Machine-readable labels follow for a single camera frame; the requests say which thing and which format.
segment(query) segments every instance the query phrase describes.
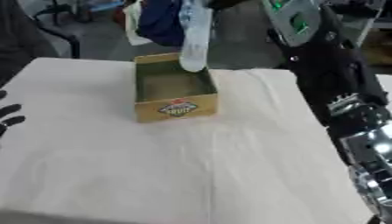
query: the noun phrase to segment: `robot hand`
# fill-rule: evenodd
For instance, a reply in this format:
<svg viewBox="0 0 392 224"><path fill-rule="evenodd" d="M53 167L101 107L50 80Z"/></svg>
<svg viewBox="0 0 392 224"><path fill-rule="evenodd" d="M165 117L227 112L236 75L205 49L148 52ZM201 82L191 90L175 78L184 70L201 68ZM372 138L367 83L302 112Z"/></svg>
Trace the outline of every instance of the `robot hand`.
<svg viewBox="0 0 392 224"><path fill-rule="evenodd" d="M0 90L0 100L5 98L6 95L7 92ZM20 104L13 104L0 108L0 137L4 135L8 128L25 121L25 117L22 115L7 117L13 113L18 112L21 108L22 106Z"/></svg>

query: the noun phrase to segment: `blue cloth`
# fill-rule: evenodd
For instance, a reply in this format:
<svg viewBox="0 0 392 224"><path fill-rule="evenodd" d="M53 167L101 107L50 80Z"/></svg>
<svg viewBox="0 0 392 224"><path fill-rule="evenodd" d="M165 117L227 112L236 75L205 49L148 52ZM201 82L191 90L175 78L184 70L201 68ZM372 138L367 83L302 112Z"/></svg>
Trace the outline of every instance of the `blue cloth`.
<svg viewBox="0 0 392 224"><path fill-rule="evenodd" d="M144 0L137 35L161 46L182 46L184 29L179 22L181 0Z"/></svg>

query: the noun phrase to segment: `metal part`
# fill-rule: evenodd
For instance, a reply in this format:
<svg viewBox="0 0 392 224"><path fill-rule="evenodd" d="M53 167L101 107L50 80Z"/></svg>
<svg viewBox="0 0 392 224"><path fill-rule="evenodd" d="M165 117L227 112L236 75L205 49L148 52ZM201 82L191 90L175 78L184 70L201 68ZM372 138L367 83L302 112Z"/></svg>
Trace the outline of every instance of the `metal part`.
<svg viewBox="0 0 392 224"><path fill-rule="evenodd" d="M350 166L349 174L367 207L382 221L391 223L392 199L380 185L380 183L385 185L387 182L390 184L391 178L377 179L360 165Z"/></svg>
<svg viewBox="0 0 392 224"><path fill-rule="evenodd" d="M261 0L269 19L276 31L283 35L288 46L300 46L316 33L320 27L319 4L310 1L290 0L281 8L273 7L270 0ZM292 25L292 19L300 15L306 22L306 29L298 32Z"/></svg>
<svg viewBox="0 0 392 224"><path fill-rule="evenodd" d="M351 164L378 161L392 174L392 122L379 129L341 138L340 141Z"/></svg>
<svg viewBox="0 0 392 224"><path fill-rule="evenodd" d="M328 108L332 116L344 114L352 109L363 105L357 94L349 94L347 96L339 95L336 99L328 104Z"/></svg>

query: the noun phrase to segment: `open box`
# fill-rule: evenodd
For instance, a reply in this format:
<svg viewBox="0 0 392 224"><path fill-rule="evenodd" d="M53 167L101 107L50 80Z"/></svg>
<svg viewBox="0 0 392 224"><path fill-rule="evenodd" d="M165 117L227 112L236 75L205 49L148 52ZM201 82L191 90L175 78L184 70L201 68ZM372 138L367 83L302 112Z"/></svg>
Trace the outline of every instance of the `open box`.
<svg viewBox="0 0 392 224"><path fill-rule="evenodd" d="M185 71L177 53L137 57L135 63L135 110L140 123L216 112L218 95L208 69Z"/></svg>

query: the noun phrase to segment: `white cloth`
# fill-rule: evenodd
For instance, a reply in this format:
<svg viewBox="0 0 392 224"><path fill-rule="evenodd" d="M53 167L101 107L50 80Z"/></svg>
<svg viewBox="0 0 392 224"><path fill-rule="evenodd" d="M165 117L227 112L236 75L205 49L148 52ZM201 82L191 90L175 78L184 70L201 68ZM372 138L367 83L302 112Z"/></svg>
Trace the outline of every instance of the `white cloth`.
<svg viewBox="0 0 392 224"><path fill-rule="evenodd" d="M293 74L213 70L217 115L140 124L133 69L38 59L6 87L1 103L22 103L27 121L2 138L2 209L141 224L370 217Z"/></svg>
<svg viewBox="0 0 392 224"><path fill-rule="evenodd" d="M140 46L151 43L151 40L140 37L137 35L137 29L139 26L139 18L142 15L142 3L143 0L137 0L135 3L125 7L123 12L125 14L125 29L127 32L128 41L133 46Z"/></svg>

